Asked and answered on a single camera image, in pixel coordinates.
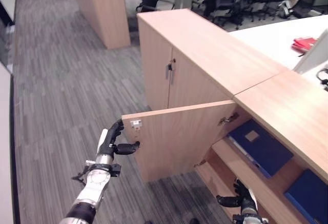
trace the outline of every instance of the metal door hinge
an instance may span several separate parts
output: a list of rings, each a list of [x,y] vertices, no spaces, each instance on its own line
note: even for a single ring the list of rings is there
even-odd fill
[[[130,121],[131,127],[134,128],[135,131],[140,130],[142,126],[141,120],[132,120]]]
[[[232,116],[226,118],[222,118],[218,124],[218,126],[221,126],[222,124],[226,124],[226,123],[230,123],[232,121],[234,121],[235,119],[237,119],[239,117],[239,114],[237,112],[233,113]]]

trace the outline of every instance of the open cabinet door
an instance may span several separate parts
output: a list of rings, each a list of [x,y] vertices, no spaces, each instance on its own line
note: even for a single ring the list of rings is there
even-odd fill
[[[143,180],[191,171],[212,144],[248,119],[242,113],[229,124],[220,123],[238,109],[233,101],[227,100],[123,115],[129,142],[140,142],[135,157]],[[133,121],[141,122],[141,126],[132,127]]]

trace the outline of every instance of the blue binder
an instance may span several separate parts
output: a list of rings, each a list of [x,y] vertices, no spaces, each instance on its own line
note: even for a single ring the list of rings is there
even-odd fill
[[[262,172],[272,177],[293,154],[254,120],[229,133],[234,145]]]
[[[310,169],[303,172],[285,196],[311,224],[328,224],[328,185]]]

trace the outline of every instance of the cabinet shelf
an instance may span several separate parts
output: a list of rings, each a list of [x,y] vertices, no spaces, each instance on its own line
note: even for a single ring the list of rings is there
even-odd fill
[[[286,188],[302,172],[301,166],[294,160],[286,164],[273,178],[266,179],[256,172],[249,161],[237,149],[232,148],[228,138],[224,138],[212,146],[224,164],[248,187],[266,211],[277,223],[308,223],[296,208],[285,198]]]

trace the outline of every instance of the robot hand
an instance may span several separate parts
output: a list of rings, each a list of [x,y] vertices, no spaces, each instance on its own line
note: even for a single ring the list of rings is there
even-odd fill
[[[115,145],[117,136],[124,129],[122,120],[116,121],[112,127],[103,129],[96,153],[95,161],[86,161],[82,173],[72,179],[81,182],[84,188],[76,198],[66,217],[59,224],[91,224],[99,209],[103,194],[111,177],[118,177],[121,166],[113,164],[114,154],[130,155],[140,146],[137,141],[134,144]],[[88,174],[87,183],[82,177]]]
[[[251,189],[236,179],[234,183],[235,197],[222,197],[217,195],[218,203],[227,208],[241,207],[241,215],[234,215],[234,223],[237,224],[264,224],[269,223],[267,219],[258,215],[257,201]]]

